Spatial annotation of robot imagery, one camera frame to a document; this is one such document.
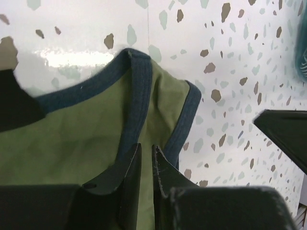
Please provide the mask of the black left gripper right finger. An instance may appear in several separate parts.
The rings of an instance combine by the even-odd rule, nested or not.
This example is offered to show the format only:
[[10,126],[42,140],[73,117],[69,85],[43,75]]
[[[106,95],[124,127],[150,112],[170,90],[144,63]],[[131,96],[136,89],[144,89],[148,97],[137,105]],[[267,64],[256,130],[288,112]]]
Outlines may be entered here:
[[200,187],[152,147],[157,230],[295,230],[282,196],[266,186]]

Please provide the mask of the olive green tank top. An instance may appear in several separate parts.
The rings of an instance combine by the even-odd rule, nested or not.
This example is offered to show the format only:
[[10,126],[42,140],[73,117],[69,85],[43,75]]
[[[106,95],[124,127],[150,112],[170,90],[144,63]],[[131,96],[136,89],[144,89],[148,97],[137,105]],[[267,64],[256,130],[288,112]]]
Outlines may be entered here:
[[45,118],[0,131],[0,183],[83,184],[142,146],[137,229],[154,229],[152,146],[178,166],[201,92],[126,48],[99,73],[33,97]]

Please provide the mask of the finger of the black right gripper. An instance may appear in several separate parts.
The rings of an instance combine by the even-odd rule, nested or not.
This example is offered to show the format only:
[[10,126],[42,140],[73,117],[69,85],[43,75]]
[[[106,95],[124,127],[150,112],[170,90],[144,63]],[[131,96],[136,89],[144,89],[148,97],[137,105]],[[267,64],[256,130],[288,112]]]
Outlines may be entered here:
[[0,130],[13,130],[45,118],[40,104],[18,84],[11,69],[0,72]]
[[303,172],[307,171],[307,112],[264,110],[253,121]]

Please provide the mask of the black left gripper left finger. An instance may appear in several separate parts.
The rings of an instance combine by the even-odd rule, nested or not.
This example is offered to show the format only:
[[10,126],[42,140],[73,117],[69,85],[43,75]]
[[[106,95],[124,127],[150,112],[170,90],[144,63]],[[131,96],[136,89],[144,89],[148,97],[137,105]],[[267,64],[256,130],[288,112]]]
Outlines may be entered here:
[[142,147],[86,182],[0,188],[3,230],[134,230],[137,227]]

